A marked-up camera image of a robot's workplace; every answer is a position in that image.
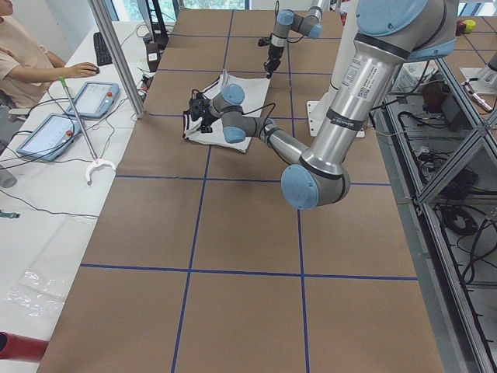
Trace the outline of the person right hand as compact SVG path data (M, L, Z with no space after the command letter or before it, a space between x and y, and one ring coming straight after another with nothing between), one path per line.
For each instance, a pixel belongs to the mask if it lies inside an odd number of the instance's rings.
M96 65L90 62L83 62L74 64L70 67L66 67L65 69L65 77L66 78L87 78L94 76L94 72L92 71Z

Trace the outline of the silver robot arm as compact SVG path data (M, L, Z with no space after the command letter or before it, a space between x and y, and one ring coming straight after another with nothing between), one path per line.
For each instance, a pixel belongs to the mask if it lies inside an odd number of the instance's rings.
M272 78L280 66L285 46L292 44L292 41L289 41L290 31L302 37L319 38L323 28L323 13L329 9L330 1L312 1L306 15L300 16L290 9L280 10L280 4L276 1L273 31L268 37L261 37L258 41L259 47L269 47L268 58L263 64L268 79Z
M249 117L242 109L241 86L225 86L209 98L194 92L189 114L202 132L220 121L227 143L246 138L265 142L287 162L281 187L287 202L305 210L333 204L347 195L349 174L343 166L356 134L382 98L394 70L406 62L443 58L456 43L455 1L360 1L346 20L358 27L354 55L311 146L277 127L268 117Z

